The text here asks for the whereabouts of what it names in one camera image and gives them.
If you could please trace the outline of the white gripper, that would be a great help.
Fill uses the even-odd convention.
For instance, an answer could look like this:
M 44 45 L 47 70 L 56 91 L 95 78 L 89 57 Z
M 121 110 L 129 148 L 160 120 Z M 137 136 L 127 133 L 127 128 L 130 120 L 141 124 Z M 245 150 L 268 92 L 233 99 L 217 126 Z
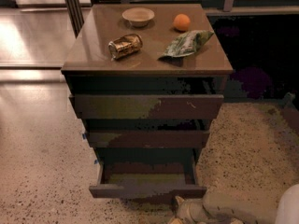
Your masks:
M 186 224 L 208 222 L 209 217 L 201 199 L 187 199 L 180 196 L 174 198 L 174 208 L 180 208 L 180 217 L 171 217 L 167 224 Z

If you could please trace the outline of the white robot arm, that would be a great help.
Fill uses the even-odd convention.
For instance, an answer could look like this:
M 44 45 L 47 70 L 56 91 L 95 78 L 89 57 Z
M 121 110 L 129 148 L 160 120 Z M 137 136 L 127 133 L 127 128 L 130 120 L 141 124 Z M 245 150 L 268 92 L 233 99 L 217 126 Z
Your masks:
M 167 224 L 299 224 L 299 185 L 282 194 L 277 209 L 254 205 L 217 192 L 202 199 L 175 197 L 175 214 Z

